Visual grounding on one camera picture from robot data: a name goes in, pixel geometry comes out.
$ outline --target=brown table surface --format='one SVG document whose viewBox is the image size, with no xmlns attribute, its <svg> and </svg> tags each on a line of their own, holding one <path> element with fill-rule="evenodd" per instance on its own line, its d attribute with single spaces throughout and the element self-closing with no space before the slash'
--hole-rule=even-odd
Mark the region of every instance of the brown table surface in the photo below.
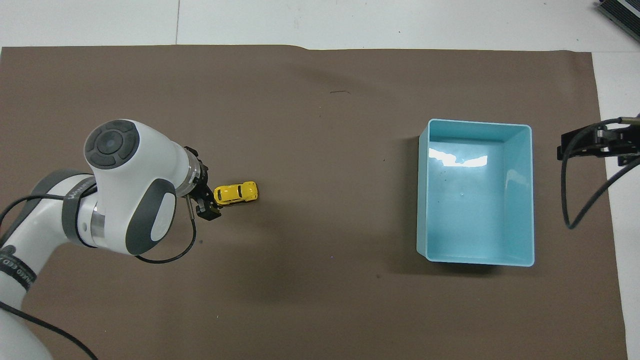
<svg viewBox="0 0 640 360">
<path fill-rule="evenodd" d="M 88 170 L 84 139 L 118 118 L 197 149 L 213 185 L 258 182 L 260 199 L 198 221 L 201 242 L 167 265 L 71 244 L 52 255 L 24 309 L 102 359 L 626 358 L 608 198 L 574 231 L 560 211 L 559 136 L 600 120 L 589 53 L 5 47 L 1 203 L 57 168 Z M 533 267 L 416 252 L 431 118 L 532 127 Z M 575 214 L 604 162 L 570 172 Z M 189 238 L 180 207 L 147 256 Z M 85 359 L 31 328 L 55 358 Z"/>
</svg>

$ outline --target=toy car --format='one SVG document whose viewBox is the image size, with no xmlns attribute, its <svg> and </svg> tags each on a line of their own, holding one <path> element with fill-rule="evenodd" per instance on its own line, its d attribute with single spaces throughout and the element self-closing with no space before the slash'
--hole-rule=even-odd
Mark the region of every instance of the toy car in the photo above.
<svg viewBox="0 0 640 360">
<path fill-rule="evenodd" d="M 216 202 L 220 206 L 231 205 L 237 202 L 247 202 L 258 199 L 258 186 L 253 181 L 245 181 L 242 184 L 218 186 L 213 190 Z"/>
</svg>

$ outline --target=white floor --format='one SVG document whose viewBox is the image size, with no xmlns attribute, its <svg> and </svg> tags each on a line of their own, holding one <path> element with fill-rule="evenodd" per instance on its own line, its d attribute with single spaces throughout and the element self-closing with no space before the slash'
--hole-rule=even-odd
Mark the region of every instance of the white floor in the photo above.
<svg viewBox="0 0 640 360">
<path fill-rule="evenodd" d="M 593 54 L 603 119 L 640 113 L 640 43 L 594 0 L 0 0 L 0 46 L 287 44 Z M 607 161 L 607 173 L 616 171 Z M 640 170 L 609 190 L 629 359 L 640 359 Z"/>
</svg>

